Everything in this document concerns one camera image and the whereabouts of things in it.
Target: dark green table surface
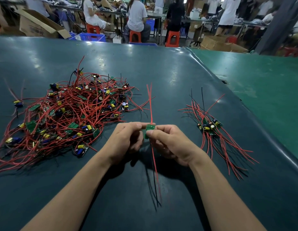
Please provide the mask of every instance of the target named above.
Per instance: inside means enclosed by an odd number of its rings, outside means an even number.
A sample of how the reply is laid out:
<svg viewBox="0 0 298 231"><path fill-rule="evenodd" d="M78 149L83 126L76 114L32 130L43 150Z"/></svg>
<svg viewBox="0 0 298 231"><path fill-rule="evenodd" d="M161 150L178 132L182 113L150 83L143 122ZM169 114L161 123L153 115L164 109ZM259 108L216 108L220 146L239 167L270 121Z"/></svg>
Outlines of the dark green table surface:
<svg viewBox="0 0 298 231"><path fill-rule="evenodd" d="M298 58L192 51L298 158Z"/></svg>
<svg viewBox="0 0 298 231"><path fill-rule="evenodd" d="M241 181L233 174L228 176L226 163L216 152L214 163L269 231L298 230L298 160L263 128L227 86L184 48L0 37L0 140L14 110L13 97L3 77L18 95L25 79L25 97L44 96L50 83L69 79L83 55L85 72L109 73L114 77L121 73L127 77L143 94L134 99L138 104L147 100L146 84L152 82L152 96L156 96L152 101L153 120L157 124L178 125L198 146L201 133L195 122L177 110L191 103L191 88L199 102L200 88L204 88L205 107L225 94L210 113L242 148L254 151L251 155L260 163L241 161L242 165L238 165L249 169ZM126 113L124 119L148 121L149 116L137 111ZM100 149L113 129L114 126L107 127L93 147ZM0 231L19 230L93 154L90 150L78 159L67 153L57 157L58 165L52 159L30 171L0 174ZM153 204L152 161L146 141L135 165L126 163L105 176L82 230L209 230L190 169L157 153L156 164L162 207L155 208Z"/></svg>

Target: yellow capacitor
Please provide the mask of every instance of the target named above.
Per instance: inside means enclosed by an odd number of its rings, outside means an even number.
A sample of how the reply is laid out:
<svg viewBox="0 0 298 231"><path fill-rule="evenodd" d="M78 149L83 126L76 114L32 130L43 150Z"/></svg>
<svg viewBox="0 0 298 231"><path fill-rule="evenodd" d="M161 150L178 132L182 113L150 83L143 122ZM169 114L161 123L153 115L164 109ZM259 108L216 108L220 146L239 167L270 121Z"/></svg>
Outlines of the yellow capacitor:
<svg viewBox="0 0 298 231"><path fill-rule="evenodd" d="M6 143L11 143L13 141L13 138L8 138L7 140L6 140Z"/></svg>

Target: hand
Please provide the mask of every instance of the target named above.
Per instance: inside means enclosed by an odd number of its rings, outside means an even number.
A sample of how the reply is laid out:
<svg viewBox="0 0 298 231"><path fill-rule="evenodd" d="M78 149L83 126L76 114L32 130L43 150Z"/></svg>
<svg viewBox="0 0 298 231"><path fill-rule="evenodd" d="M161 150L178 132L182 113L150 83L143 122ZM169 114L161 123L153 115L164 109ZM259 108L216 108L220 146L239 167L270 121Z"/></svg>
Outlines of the hand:
<svg viewBox="0 0 298 231"><path fill-rule="evenodd" d="M111 164L118 164L128 150L136 152L140 149L144 141L141 129L145 129L147 124L149 123L129 122L117 124L102 147L101 152L105 153Z"/></svg>
<svg viewBox="0 0 298 231"><path fill-rule="evenodd" d="M146 134L165 158L175 159L180 165L188 166L199 154L205 154L175 125L158 125Z"/></svg>

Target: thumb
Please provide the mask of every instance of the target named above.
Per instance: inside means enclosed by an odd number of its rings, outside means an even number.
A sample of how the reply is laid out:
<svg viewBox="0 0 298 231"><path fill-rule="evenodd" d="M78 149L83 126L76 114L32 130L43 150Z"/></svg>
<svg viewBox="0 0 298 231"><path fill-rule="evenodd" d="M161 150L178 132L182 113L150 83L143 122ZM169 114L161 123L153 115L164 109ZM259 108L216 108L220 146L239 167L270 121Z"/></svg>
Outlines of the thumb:
<svg viewBox="0 0 298 231"><path fill-rule="evenodd" d="M149 138L159 140L166 145L168 143L169 136L170 136L170 134L167 134L161 130L150 130L150 131L147 131L146 134L147 136L149 136Z"/></svg>
<svg viewBox="0 0 298 231"><path fill-rule="evenodd" d="M130 122L125 126L122 132L130 137L135 131L140 131L141 129L142 125L140 122Z"/></svg>

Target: black shirt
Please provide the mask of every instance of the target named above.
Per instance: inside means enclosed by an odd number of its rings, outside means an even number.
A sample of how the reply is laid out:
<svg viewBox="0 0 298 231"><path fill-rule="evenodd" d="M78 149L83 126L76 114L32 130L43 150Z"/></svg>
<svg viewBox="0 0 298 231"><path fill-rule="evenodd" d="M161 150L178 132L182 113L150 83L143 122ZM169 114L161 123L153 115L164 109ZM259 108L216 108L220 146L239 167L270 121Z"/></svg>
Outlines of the black shirt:
<svg viewBox="0 0 298 231"><path fill-rule="evenodd" d="M168 7L166 18L170 19L173 25L181 25L181 17L184 16L185 9L183 4L171 3Z"/></svg>

